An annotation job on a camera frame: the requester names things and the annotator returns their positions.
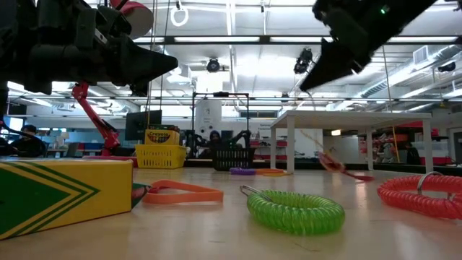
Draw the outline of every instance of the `yellow basket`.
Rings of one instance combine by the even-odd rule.
[[[180,145],[137,144],[135,149],[140,168],[181,168],[186,159],[186,148]]]

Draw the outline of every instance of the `chair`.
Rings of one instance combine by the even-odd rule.
[[[70,143],[67,148],[67,153],[64,155],[65,158],[73,158],[76,157],[77,149],[79,148],[78,142]]]

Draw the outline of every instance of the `yellow crayon box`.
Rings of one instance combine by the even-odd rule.
[[[0,160],[0,240],[130,212],[148,188],[130,160]]]

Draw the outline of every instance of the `green coiled keychain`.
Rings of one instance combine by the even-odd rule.
[[[247,194],[244,189],[252,191]],[[341,229],[345,211],[320,196],[285,191],[259,191],[242,185],[250,214],[264,225],[296,235],[317,235]]]

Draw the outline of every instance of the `purple object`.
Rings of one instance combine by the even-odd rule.
[[[230,173],[234,175],[255,175],[257,171],[255,169],[242,169],[242,168],[231,168]]]

